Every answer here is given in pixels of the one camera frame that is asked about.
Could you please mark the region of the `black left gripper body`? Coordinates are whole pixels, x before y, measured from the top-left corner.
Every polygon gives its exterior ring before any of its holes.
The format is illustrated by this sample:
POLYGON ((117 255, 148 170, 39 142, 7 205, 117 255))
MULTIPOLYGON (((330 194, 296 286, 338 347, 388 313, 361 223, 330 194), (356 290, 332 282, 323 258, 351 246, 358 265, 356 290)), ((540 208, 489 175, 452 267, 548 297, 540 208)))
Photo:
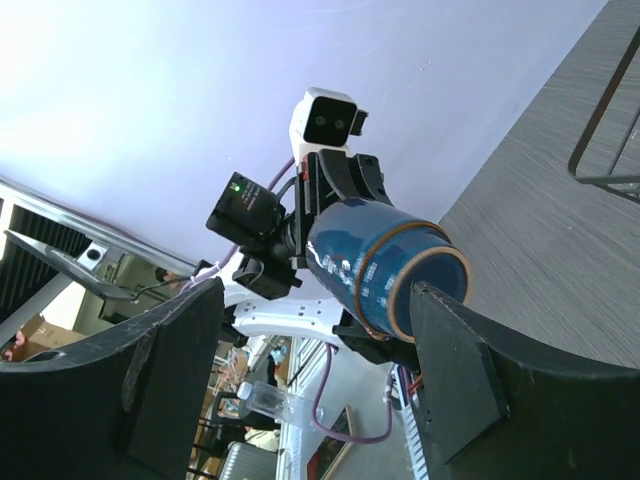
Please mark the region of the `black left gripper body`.
POLYGON ((297 167, 293 220, 289 228, 294 246, 290 263, 295 270, 307 267, 306 242, 316 218, 332 204, 342 201, 324 178, 319 152, 309 153, 297 167))

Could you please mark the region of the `dark blue mug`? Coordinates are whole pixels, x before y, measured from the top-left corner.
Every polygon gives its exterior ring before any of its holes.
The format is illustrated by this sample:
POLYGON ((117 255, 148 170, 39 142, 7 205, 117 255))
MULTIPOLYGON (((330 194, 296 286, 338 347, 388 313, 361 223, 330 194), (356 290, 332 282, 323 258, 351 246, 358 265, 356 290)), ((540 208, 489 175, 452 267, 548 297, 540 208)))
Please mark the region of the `dark blue mug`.
POLYGON ((444 229, 381 202, 331 205, 314 221, 305 254, 312 275, 372 337, 414 341, 414 282, 461 303, 470 296, 470 263, 444 229))

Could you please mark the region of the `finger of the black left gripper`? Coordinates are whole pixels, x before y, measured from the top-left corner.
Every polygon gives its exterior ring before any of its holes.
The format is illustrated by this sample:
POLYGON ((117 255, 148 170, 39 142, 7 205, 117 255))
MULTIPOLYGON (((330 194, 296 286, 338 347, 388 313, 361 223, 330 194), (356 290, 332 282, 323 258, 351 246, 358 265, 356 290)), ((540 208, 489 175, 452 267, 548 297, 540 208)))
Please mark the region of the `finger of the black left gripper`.
POLYGON ((341 200, 363 198, 393 205, 386 193, 377 157, 369 154, 348 156, 344 151, 330 149, 322 149, 318 156, 324 178, 341 200))
POLYGON ((412 373, 420 371, 417 351, 413 344, 395 338, 376 340, 359 323, 337 325, 332 328, 332 332, 352 351, 375 365, 391 362, 412 373))

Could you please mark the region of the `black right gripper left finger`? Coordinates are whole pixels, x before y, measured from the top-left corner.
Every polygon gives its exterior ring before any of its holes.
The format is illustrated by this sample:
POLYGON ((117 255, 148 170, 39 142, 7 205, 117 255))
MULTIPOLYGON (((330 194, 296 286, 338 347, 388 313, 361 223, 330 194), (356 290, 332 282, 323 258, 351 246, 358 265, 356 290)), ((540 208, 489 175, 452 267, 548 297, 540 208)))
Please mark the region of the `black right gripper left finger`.
POLYGON ((219 279, 1 367, 5 479, 182 479, 224 313, 219 279))

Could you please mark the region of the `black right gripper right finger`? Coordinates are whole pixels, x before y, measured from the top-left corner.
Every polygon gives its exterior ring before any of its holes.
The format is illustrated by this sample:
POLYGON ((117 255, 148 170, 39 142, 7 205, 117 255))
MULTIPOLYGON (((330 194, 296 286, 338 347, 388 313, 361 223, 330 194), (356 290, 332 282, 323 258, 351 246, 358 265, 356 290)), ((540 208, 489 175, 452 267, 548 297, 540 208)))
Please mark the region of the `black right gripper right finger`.
POLYGON ((635 479, 639 372, 530 338, 420 282, 410 318, 433 479, 635 479))

